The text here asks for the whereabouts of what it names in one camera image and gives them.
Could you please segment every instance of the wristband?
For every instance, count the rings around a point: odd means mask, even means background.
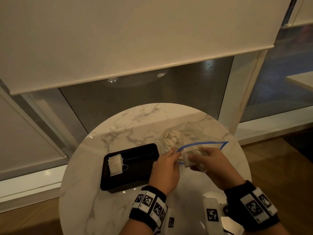
[[[224,213],[247,231],[259,231],[279,223],[277,209],[250,181],[225,190]]]
[[[156,227],[161,228],[167,212],[165,201],[166,195],[163,192],[155,187],[145,186],[133,202],[129,218],[145,223],[152,231]]]

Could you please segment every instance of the black wristband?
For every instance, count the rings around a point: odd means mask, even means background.
[[[142,190],[146,190],[151,193],[154,193],[156,195],[155,198],[159,198],[165,203],[166,195],[162,191],[158,190],[157,188],[153,186],[144,186],[141,189],[141,191]],[[133,208],[131,210],[131,213],[129,214],[129,218],[145,223],[152,229],[152,231],[154,231],[157,227],[157,223],[150,217],[150,215],[148,213],[143,212],[139,208]]]
[[[224,213],[232,220],[242,225],[246,231],[263,230],[280,222],[278,216],[276,214],[270,214],[266,206],[264,206],[259,198],[255,196],[253,193],[255,190],[256,187],[250,181],[246,181],[245,184],[225,190],[228,206],[224,208]],[[258,207],[257,210],[259,211],[256,211],[255,214],[253,214],[240,200],[248,194],[251,194],[251,197],[254,200],[253,202]],[[261,212],[266,213],[267,215],[265,216],[268,216],[268,219],[263,222],[257,222],[255,216],[258,215],[257,213]]]

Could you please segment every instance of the hand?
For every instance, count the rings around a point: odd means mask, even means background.
[[[177,186],[179,181],[178,162],[176,161],[182,155],[181,152],[175,153],[171,149],[166,154],[159,156],[153,163],[149,186],[153,186],[168,196]]]
[[[201,163],[206,168],[206,174],[214,184],[221,190],[244,184],[246,181],[236,171],[233,165],[217,148],[199,148],[206,152],[204,155],[188,155],[188,159],[192,162]],[[190,167],[191,170],[199,171],[195,166]]]

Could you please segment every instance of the forearm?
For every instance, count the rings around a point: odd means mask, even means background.
[[[153,231],[145,223],[130,218],[119,235],[153,235]]]
[[[245,235],[290,235],[281,223],[257,232],[247,232]]]

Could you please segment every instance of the dark floor mat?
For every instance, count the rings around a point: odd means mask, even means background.
[[[313,128],[287,135],[284,140],[313,162]]]

